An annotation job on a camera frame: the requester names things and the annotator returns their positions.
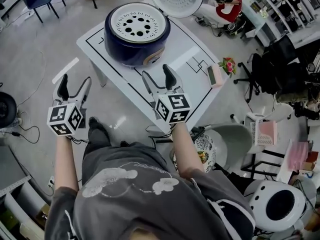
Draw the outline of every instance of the flower figurine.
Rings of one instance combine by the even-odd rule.
[[[226,57],[223,58],[222,62],[219,62],[218,65],[224,69],[224,71],[232,76],[232,74],[236,74],[236,63],[233,58]]]

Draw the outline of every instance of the white table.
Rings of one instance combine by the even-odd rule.
[[[133,69],[126,67],[109,56],[104,43],[104,24],[100,23],[77,40],[77,45],[89,57],[103,87],[111,80],[162,132],[169,133],[170,126],[163,119],[156,119],[151,107],[154,101],[142,81],[141,73],[146,70],[159,86],[165,86],[163,64],[168,64],[182,79],[182,88],[190,97],[192,109],[186,121],[189,130],[195,126],[221,87],[211,88],[207,67],[218,63],[210,50],[180,21],[169,18],[171,32],[161,58],[148,67]],[[222,71],[226,81],[228,76]]]

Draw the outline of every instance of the rice cooker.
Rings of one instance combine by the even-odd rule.
[[[168,16],[185,18],[194,14],[203,0],[152,0],[155,6],[132,2],[112,10],[104,23],[104,44],[117,62],[148,66],[165,51],[171,31]]]

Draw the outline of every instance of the black shoe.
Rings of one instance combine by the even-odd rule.
[[[107,130],[104,128],[104,126],[95,118],[95,117],[90,117],[89,118],[89,131],[88,131],[88,136],[91,135],[92,131],[98,129],[101,132],[104,133],[104,135],[110,140],[109,134]]]
[[[129,143],[126,142],[125,140],[123,140],[123,141],[120,142],[120,147],[121,147],[121,148],[126,148],[126,147],[128,147],[128,146],[129,146]]]

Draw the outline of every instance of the person in red shirt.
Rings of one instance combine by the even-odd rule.
[[[202,4],[195,13],[198,18],[204,17],[210,25],[216,28],[233,23],[238,17],[242,6],[242,0],[217,2],[208,0],[208,4]]]

